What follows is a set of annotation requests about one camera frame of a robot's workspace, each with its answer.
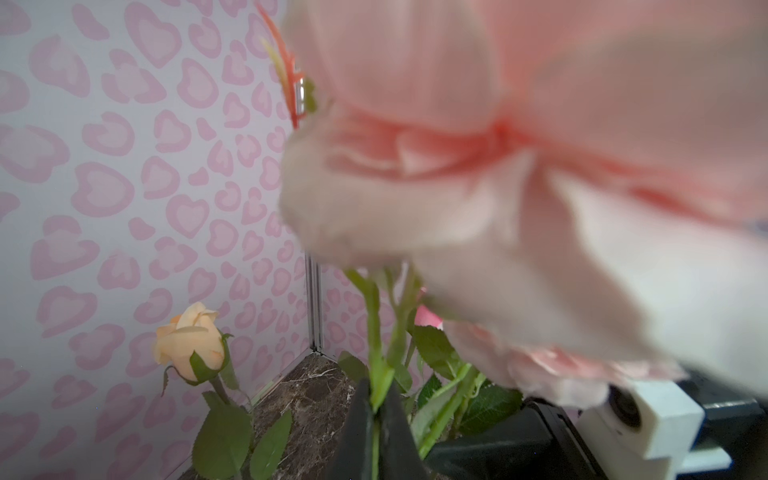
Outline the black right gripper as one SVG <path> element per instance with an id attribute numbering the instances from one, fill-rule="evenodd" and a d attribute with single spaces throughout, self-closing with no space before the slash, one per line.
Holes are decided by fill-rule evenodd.
<path id="1" fill-rule="evenodd" d="M 538 401 L 483 433 L 436 444 L 425 463 L 451 479 L 606 477 L 565 410 Z"/>

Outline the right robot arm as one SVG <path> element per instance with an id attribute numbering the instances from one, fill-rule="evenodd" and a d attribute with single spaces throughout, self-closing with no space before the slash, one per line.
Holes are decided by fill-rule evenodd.
<path id="1" fill-rule="evenodd" d="M 766 418 L 758 400 L 691 373 L 613 387 L 577 419 L 528 399 L 497 426 L 438 443 L 426 464 L 451 479 L 742 479 Z"/>

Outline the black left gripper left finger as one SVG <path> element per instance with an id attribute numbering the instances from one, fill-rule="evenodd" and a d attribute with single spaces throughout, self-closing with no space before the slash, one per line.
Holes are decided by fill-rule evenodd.
<path id="1" fill-rule="evenodd" d="M 370 381 L 355 389 L 334 456 L 326 466 L 328 480 L 371 480 L 373 477 L 374 413 Z"/>

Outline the large pink peony stem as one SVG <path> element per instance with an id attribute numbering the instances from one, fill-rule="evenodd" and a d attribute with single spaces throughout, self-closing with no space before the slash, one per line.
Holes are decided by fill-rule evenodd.
<path id="1" fill-rule="evenodd" d="M 279 208 L 410 264 L 460 357 L 559 406 L 708 373 L 767 395 L 763 1 L 294 1 L 318 108 Z"/>

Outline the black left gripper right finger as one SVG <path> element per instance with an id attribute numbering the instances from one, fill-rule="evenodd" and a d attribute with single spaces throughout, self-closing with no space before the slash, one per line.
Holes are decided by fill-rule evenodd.
<path id="1" fill-rule="evenodd" d="M 419 456 L 396 384 L 390 386 L 378 410 L 377 421 L 379 425 L 378 478 L 427 480 L 428 472 Z"/>

